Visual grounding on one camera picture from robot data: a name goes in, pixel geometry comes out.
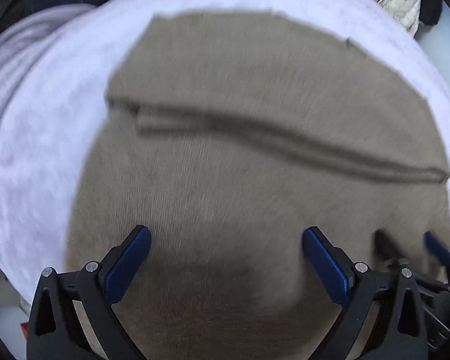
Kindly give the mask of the lavender plush bed blanket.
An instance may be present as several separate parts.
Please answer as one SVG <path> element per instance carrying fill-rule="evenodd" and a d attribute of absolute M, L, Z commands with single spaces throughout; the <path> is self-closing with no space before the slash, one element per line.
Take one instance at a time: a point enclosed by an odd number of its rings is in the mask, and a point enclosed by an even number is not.
<path fill-rule="evenodd" d="M 450 88 L 373 0 L 111 0 L 42 10 L 0 35 L 0 269 L 25 300 L 45 267 L 63 267 L 111 72 L 153 16 L 218 9 L 282 13 L 364 48 L 426 98 L 450 160 Z"/>

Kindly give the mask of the tan knit sweater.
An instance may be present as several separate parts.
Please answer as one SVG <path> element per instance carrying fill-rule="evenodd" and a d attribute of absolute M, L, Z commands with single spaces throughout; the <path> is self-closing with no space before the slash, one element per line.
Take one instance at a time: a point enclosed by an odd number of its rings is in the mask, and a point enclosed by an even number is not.
<path fill-rule="evenodd" d="M 317 226 L 355 260 L 388 230 L 427 267 L 450 164 L 427 102 L 350 41 L 271 13 L 152 19 L 105 94 L 67 267 L 152 233 L 118 317 L 149 359 L 303 359 L 336 314 Z"/>

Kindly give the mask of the cream puffer jacket hanging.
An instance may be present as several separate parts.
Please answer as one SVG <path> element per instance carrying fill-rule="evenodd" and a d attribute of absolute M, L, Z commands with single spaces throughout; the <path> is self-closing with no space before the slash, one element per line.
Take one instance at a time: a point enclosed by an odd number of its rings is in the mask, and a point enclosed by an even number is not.
<path fill-rule="evenodd" d="M 421 0 L 379 0 L 378 5 L 412 37 L 416 35 L 419 28 Z"/>

